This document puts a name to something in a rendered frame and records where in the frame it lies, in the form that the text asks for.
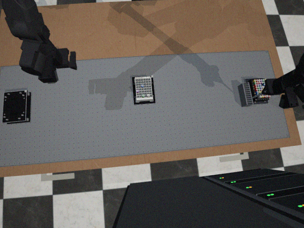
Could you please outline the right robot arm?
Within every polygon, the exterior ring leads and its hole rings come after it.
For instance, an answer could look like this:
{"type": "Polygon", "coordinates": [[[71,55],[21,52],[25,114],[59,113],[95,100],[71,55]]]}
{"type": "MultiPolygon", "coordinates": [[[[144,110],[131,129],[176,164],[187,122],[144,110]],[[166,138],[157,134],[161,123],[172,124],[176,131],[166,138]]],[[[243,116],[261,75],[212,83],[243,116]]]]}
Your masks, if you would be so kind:
{"type": "Polygon", "coordinates": [[[63,57],[49,40],[49,29],[44,24],[34,0],[1,0],[5,20],[13,36],[23,40],[19,65],[43,83],[54,84],[59,79],[56,66],[62,66],[63,57]]]}

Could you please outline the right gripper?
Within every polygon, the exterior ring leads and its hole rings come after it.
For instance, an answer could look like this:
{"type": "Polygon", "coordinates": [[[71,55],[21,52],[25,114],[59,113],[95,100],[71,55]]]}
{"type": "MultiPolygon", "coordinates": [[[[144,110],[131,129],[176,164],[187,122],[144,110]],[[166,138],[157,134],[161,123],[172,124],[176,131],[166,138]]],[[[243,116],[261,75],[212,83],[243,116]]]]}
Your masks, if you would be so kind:
{"type": "MultiPolygon", "coordinates": [[[[47,55],[46,57],[52,55],[55,51],[55,46],[53,51],[47,55]]],[[[57,49],[57,48],[56,48],[57,49]]],[[[69,55],[69,50],[67,48],[58,48],[57,51],[62,55],[63,57],[63,64],[62,66],[56,66],[56,68],[71,68],[74,70],[77,70],[77,65],[76,65],[76,52],[71,51],[70,56],[69,56],[69,61],[68,61],[68,55],[69,55]]]]}

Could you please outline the black rack of coloured-cap vials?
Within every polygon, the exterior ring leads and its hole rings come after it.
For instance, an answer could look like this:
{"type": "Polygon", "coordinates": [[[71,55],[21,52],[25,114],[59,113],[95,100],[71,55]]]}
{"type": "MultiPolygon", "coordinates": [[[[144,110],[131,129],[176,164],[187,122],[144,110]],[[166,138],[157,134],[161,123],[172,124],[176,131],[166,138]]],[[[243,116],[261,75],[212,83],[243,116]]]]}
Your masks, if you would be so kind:
{"type": "MultiPolygon", "coordinates": [[[[250,84],[250,89],[251,89],[252,97],[255,96],[254,89],[253,89],[253,84],[252,84],[253,80],[257,80],[257,79],[250,79],[248,81],[249,84],[250,84]]],[[[253,98],[253,102],[261,102],[261,101],[267,101],[267,100],[269,100],[269,98],[259,98],[259,99],[258,99],[258,97],[253,98]]]]}

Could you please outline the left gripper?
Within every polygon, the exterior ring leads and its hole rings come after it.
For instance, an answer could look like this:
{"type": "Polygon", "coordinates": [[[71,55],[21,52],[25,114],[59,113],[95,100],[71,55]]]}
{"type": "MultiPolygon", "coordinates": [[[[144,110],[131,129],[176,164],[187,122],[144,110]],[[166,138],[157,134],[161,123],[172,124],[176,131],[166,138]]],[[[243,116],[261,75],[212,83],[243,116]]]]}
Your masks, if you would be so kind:
{"type": "MultiPolygon", "coordinates": [[[[265,87],[262,90],[262,94],[263,95],[280,95],[280,94],[274,94],[273,93],[272,86],[275,85],[275,84],[277,84],[277,83],[279,83],[279,82],[281,82],[281,81],[282,81],[283,85],[286,86],[284,84],[284,82],[283,82],[283,76],[281,76],[279,78],[266,79],[265,80],[265,87]],[[266,91],[266,93],[265,93],[265,91],[266,91]]],[[[288,87],[288,86],[286,86],[286,87],[288,87]]],[[[288,87],[288,88],[291,88],[291,87],[288,87]]]]}

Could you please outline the white grid rack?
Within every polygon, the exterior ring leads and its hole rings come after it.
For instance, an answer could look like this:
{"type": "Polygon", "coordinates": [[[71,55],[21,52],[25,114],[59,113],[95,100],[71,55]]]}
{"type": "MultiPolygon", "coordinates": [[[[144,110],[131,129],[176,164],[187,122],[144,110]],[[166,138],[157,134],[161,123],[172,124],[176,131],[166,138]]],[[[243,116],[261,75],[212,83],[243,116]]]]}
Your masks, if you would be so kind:
{"type": "Polygon", "coordinates": [[[152,83],[151,83],[151,77],[145,76],[145,77],[135,77],[135,88],[136,90],[139,90],[139,93],[136,93],[136,101],[152,101],[152,83]],[[143,88],[141,88],[141,85],[143,85],[143,88]],[[150,95],[150,97],[147,97],[147,95],[150,95]],[[144,98],[142,98],[142,95],[144,95],[144,98]]]}

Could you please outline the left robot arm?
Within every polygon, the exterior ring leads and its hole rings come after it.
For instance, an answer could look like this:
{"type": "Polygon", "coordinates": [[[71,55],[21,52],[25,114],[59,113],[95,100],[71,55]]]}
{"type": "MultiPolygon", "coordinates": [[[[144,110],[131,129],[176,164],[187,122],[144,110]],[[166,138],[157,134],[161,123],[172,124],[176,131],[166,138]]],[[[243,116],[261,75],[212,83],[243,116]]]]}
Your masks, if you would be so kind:
{"type": "Polygon", "coordinates": [[[296,68],[283,76],[283,82],[291,88],[284,86],[282,81],[272,86],[274,94],[285,93],[281,95],[279,107],[289,109],[299,106],[297,96],[304,103],[304,53],[296,68]]]}

